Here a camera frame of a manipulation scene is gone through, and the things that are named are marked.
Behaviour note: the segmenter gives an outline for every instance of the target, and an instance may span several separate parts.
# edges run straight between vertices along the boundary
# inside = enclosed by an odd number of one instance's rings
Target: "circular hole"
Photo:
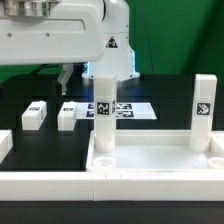
[[[116,166],[116,160],[110,157],[99,157],[93,160],[93,166],[96,168],[112,168]]]
[[[208,167],[213,169],[224,169],[224,158],[213,157],[208,160]]]

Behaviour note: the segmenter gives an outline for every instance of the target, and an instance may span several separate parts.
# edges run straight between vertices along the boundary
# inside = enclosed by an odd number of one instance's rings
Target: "white pillar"
[[[94,79],[94,133],[95,147],[99,151],[115,148],[116,98],[116,76]]]
[[[209,150],[216,85],[215,75],[196,75],[190,137],[195,152]]]

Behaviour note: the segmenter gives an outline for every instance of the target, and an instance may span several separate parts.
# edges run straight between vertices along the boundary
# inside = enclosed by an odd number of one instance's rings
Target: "black cable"
[[[37,75],[38,72],[40,72],[42,69],[47,69],[47,68],[58,68],[58,65],[50,65],[50,64],[43,64],[39,66],[38,68],[34,69],[30,74],[31,75]]]
[[[139,7],[140,7],[141,15],[142,15],[142,20],[143,20],[144,27],[145,27],[145,32],[146,32],[146,38],[147,38],[147,44],[148,44],[148,49],[149,49],[149,58],[150,58],[152,74],[154,75],[152,47],[151,47],[151,41],[150,41],[150,38],[149,38],[149,32],[148,32],[148,28],[147,28],[147,24],[146,24],[146,20],[145,20],[145,15],[144,15],[144,11],[143,11],[142,0],[139,0],[138,2],[139,2]]]

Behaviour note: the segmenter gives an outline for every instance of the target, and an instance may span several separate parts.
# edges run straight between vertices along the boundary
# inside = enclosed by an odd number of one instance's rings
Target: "green background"
[[[136,70],[153,74],[139,0],[130,6],[130,44]],[[224,85],[224,1],[142,0],[152,50],[154,75],[212,73]],[[36,66],[1,66],[0,83]],[[53,68],[43,73],[59,73]]]

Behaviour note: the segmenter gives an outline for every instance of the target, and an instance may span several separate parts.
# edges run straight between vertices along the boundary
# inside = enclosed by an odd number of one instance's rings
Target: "black table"
[[[65,101],[92,102],[92,86],[73,75],[66,96],[57,75],[21,75],[0,88],[0,129],[13,131],[14,147],[1,171],[83,171],[93,120],[74,131],[57,131]],[[118,120],[118,129],[190,129],[194,76],[141,76],[138,85],[118,89],[118,102],[150,102],[158,120]],[[39,131],[22,131],[21,115],[32,101],[47,102]],[[224,88],[217,87],[213,130],[224,130]],[[224,202],[0,202],[0,223],[220,223]]]

